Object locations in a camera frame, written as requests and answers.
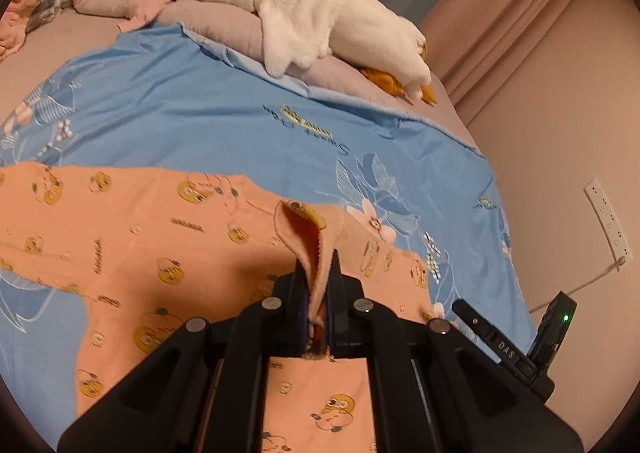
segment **pink curtain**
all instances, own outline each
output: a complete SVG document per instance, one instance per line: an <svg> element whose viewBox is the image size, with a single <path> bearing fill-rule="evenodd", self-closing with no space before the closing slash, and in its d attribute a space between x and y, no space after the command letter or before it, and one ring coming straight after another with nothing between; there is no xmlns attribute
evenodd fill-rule
<svg viewBox="0 0 640 453"><path fill-rule="evenodd" d="M420 30L427 62L465 125L498 91L571 0L439 0Z"/></svg>

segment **shirt sleeve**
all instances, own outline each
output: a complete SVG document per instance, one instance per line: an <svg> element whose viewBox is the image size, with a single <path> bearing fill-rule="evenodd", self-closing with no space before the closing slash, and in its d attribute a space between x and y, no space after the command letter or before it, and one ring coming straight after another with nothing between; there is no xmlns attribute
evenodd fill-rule
<svg viewBox="0 0 640 453"><path fill-rule="evenodd" d="M136 243L154 168L0 168L0 274L91 295Z"/></svg>

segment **metal screw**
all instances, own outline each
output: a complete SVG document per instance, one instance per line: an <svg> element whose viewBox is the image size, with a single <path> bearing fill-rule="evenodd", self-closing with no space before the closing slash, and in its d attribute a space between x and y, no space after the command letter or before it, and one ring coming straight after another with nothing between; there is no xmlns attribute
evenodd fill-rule
<svg viewBox="0 0 640 453"><path fill-rule="evenodd" d="M446 319L434 318L429 322L429 328L436 334L446 334L451 330L451 324Z"/></svg>
<svg viewBox="0 0 640 453"><path fill-rule="evenodd" d="M373 310L373 302L367 298L358 298L353 302L353 308L358 312L369 312Z"/></svg>
<svg viewBox="0 0 640 453"><path fill-rule="evenodd" d="M203 318L191 318L185 327L189 332L201 332L207 327L207 322Z"/></svg>
<svg viewBox="0 0 640 453"><path fill-rule="evenodd" d="M277 310L282 306L282 300L276 296L270 296L262 300L262 306L267 310Z"/></svg>

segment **electrical outlet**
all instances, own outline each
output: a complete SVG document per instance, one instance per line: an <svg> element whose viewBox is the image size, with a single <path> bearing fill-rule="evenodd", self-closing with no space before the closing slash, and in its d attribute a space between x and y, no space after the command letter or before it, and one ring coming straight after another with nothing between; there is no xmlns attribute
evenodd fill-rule
<svg viewBox="0 0 640 453"><path fill-rule="evenodd" d="M618 261L624 256L626 261L633 259L631 248L626 241L625 232L622 230L619 218L613 211L613 206L607 198L607 194L598 183L598 179L593 179L584 187L584 192L589 197L596 216L604 229L604 233L609 240L609 246L613 252L613 256Z"/></svg>

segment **blue blanket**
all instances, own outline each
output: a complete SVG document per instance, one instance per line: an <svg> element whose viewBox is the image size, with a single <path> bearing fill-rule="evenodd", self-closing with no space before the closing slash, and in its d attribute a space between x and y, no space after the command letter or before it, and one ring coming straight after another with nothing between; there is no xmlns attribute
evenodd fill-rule
<svg viewBox="0 0 640 453"><path fill-rule="evenodd" d="M447 317L455 319L451 304L463 297L529 349L534 327L494 173L437 126L290 77L273 80L257 62L178 25L124 34L67 62L24 103L22 118L30 112L32 120L1 140L0 166L243 173L286 198L373 209L385 235L430 264L429 293ZM84 304L1 274L0 374L55 445L76 414Z"/></svg>

